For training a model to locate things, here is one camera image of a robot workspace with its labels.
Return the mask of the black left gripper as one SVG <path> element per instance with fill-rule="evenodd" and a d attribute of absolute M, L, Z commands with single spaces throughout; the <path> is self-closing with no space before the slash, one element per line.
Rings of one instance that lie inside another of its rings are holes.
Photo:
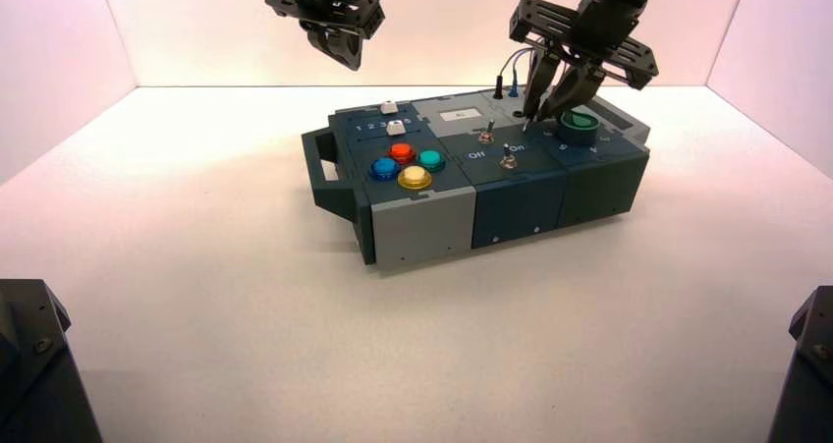
<path fill-rule="evenodd" d="M 264 2 L 279 17 L 297 19 L 311 46 L 352 71 L 361 67 L 362 39 L 371 39 L 385 19 L 381 0 Z M 344 40 L 339 30 L 357 36 Z"/>

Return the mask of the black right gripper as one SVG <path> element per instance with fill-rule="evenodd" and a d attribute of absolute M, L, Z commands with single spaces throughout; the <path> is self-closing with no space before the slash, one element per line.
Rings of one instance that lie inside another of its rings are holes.
<path fill-rule="evenodd" d="M 656 77 L 659 67 L 652 49 L 631 37 L 644 9 L 601 1 L 577 11 L 543 0 L 520 0 L 510 19 L 509 37 L 534 44 L 537 35 L 543 39 L 539 46 L 550 52 L 533 51 L 523 107 L 526 124 L 557 118 L 587 103 L 606 77 L 600 67 L 570 67 L 543 99 L 561 59 L 574 66 L 619 68 L 620 74 L 607 75 L 635 89 Z"/>

